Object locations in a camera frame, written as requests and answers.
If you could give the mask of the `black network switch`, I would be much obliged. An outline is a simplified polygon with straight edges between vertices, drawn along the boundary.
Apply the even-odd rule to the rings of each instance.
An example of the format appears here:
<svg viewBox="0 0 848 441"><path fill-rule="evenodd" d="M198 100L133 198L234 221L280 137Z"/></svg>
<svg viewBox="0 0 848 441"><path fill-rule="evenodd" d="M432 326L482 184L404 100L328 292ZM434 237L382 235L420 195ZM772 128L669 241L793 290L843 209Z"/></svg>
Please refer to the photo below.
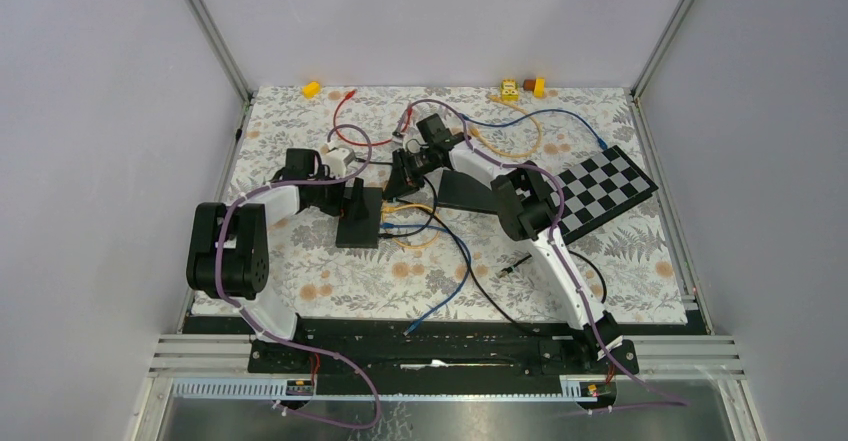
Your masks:
<svg viewBox="0 0 848 441"><path fill-rule="evenodd" d="M379 245L382 190L365 187L361 196L352 199L338 219L335 246L346 249L376 249Z"/></svg>
<svg viewBox="0 0 848 441"><path fill-rule="evenodd" d="M491 190L467 174L453 170L441 173L437 188L438 205L480 214L497 214L497 204Z"/></svg>

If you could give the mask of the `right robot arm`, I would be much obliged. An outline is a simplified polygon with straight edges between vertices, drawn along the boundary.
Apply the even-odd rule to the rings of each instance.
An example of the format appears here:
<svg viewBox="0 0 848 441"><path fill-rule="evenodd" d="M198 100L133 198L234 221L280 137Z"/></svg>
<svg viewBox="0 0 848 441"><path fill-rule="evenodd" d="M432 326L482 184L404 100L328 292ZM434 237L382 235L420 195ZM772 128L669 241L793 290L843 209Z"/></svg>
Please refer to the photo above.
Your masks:
<svg viewBox="0 0 848 441"><path fill-rule="evenodd" d="M398 147L383 190L386 200L420 189L424 177L440 169L471 177L490 188L503 232L535 259L539 272L565 298L565 323L583 335L573 347L575 363L597 373L613 359L623 334L612 314L593 295L568 253L560 222L564 217L564 184L532 162L495 159L476 147L466 133L453 133L438 115L417 123L424 146Z"/></svg>

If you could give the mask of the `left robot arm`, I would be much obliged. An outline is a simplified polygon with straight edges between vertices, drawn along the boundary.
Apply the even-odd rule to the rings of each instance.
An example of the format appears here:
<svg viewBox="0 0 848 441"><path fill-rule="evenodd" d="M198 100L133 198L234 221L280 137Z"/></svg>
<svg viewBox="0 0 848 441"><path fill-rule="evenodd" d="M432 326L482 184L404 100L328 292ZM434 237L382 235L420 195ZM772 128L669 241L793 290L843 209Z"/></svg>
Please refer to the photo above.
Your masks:
<svg viewBox="0 0 848 441"><path fill-rule="evenodd" d="M275 342L272 359L288 372L309 362L310 346L295 335L299 316L263 291L271 262L268 231L310 208L337 219L338 248L378 245L382 191L349 171L354 155L333 148L326 154L290 148L271 179L231 204L196 207L187 257L189 287L234 306L265 342Z"/></svg>

